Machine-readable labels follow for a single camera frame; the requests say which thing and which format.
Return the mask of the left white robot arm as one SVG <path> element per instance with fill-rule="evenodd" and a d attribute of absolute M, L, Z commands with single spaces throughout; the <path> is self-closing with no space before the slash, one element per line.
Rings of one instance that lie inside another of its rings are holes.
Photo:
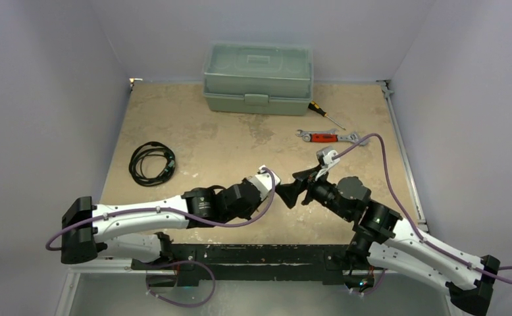
<path fill-rule="evenodd" d="M 89 196 L 77 198 L 61 219 L 57 251 L 61 263 L 73 265 L 99 255 L 129 257 L 166 269 L 173 251 L 168 238 L 151 242 L 140 232 L 157 229 L 200 227 L 234 228 L 234 219 L 244 225 L 257 220 L 254 212 L 264 201 L 272 202 L 280 181 L 270 173 L 244 178 L 229 188 L 194 188 L 167 199 L 129 205 L 93 204 Z"/>

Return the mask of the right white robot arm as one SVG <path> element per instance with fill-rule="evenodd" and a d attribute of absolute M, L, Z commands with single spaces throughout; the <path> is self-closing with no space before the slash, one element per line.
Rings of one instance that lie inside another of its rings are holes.
<path fill-rule="evenodd" d="M 414 231 L 400 213 L 373 200 L 371 191 L 356 176 L 333 184 L 318 173 L 318 168 L 296 172 L 291 184 L 277 185 L 275 192 L 288 208 L 303 194 L 304 205 L 315 201 L 353 225 L 355 234 L 345 253 L 332 256 L 337 265 L 396 271 L 440 290 L 461 311 L 487 314 L 498 259 L 469 255 Z"/>

